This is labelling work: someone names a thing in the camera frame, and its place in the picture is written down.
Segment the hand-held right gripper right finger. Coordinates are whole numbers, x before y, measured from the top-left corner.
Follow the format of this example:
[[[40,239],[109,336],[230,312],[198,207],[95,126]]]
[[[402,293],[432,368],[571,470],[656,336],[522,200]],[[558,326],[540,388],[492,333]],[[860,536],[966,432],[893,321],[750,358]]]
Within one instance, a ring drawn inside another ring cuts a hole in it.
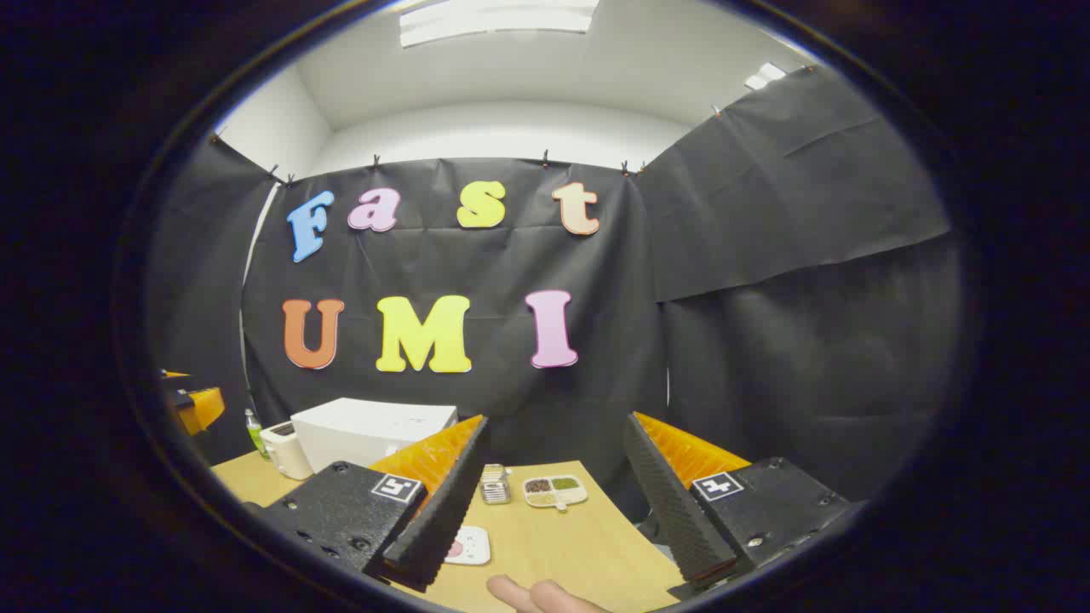
[[[855,509],[786,458],[746,461],[653,416],[628,416],[623,450],[691,588],[758,570]]]

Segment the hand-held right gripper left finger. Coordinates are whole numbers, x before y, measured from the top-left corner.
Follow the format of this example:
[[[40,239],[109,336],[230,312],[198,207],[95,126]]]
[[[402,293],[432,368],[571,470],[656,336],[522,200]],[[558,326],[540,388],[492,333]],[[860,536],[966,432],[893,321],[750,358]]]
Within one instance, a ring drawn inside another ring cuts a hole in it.
[[[249,510],[335,567],[423,591],[467,517],[488,446],[487,416],[472,416],[367,467],[330,462]]]

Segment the white plate with pink food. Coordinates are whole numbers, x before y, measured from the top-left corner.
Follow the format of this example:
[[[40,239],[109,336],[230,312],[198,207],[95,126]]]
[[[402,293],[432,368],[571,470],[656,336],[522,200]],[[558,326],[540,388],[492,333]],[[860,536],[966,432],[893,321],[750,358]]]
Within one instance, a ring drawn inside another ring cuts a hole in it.
[[[447,565],[482,566],[489,562],[491,537],[479,526],[462,526],[444,558]]]

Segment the white microwave oven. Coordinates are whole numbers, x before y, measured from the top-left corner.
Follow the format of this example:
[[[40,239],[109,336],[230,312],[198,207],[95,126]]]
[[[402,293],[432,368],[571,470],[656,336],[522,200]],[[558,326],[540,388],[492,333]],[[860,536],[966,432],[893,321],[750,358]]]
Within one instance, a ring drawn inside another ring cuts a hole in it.
[[[330,462],[367,467],[458,422],[455,406],[338,398],[290,418],[315,473]]]

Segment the clear glass jar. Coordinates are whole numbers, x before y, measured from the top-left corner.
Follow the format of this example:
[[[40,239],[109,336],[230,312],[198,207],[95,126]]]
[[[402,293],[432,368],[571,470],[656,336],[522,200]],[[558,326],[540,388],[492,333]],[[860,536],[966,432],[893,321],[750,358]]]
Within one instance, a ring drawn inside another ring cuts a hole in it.
[[[508,480],[510,471],[501,462],[486,462],[480,474],[480,497],[488,505],[508,504],[513,500]]]

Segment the white toaster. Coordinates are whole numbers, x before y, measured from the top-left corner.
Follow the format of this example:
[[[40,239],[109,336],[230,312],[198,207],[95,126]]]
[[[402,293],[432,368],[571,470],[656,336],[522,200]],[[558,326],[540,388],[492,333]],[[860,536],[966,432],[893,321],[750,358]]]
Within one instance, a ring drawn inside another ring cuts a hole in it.
[[[303,481],[314,474],[292,421],[264,428],[261,442],[272,465],[286,478]]]

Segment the divided seasoning tray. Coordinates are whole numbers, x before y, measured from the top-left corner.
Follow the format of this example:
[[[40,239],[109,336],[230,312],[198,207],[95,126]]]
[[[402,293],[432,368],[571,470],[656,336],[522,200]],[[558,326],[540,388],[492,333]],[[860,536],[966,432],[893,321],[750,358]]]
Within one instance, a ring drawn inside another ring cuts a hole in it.
[[[534,508],[567,512],[570,506],[588,501],[588,488],[572,474],[526,478],[522,484],[523,500]]]

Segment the black backdrop cloth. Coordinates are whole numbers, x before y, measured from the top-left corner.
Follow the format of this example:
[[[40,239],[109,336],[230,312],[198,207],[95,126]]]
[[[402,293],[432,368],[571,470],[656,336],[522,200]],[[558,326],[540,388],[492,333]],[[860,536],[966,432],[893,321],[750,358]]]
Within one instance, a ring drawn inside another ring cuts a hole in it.
[[[944,404],[962,248],[898,129],[829,67],[710,117],[627,177],[384,163],[275,197],[203,151],[143,291],[153,365],[221,387],[196,445],[338,398],[486,414],[491,462],[582,462],[634,519],[631,412],[874,496]]]

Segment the long ceiling light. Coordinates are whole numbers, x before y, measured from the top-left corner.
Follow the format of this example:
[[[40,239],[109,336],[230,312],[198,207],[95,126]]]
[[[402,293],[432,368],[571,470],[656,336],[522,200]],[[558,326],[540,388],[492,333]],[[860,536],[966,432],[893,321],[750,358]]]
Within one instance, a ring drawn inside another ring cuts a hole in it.
[[[486,32],[589,31],[600,0],[441,0],[399,16],[402,47]]]

